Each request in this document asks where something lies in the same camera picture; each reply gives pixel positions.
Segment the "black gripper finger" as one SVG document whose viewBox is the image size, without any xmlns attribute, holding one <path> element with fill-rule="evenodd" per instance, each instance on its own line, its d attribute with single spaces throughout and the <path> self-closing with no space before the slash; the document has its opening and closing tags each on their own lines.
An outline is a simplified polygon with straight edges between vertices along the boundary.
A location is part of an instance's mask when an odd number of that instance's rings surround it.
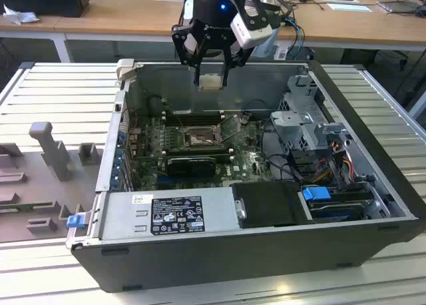
<svg viewBox="0 0 426 305">
<path fill-rule="evenodd" d="M 195 44 L 192 45 L 192 50 L 188 49 L 185 45 L 185 42 L 191 37 L 195 42 Z M 194 85 L 198 86 L 200 82 L 200 65 L 204 56 L 204 40 L 201 39 L 201 44 L 198 44 L 196 39 L 196 27 L 189 24 L 173 25 L 172 41 L 181 64 L 195 69 Z"/>
<path fill-rule="evenodd" d="M 235 67 L 242 67 L 249 58 L 249 50 L 241 48 L 239 42 L 224 41 L 222 43 L 224 64 L 222 66 L 222 86 L 226 87 L 228 74 Z"/>
</svg>

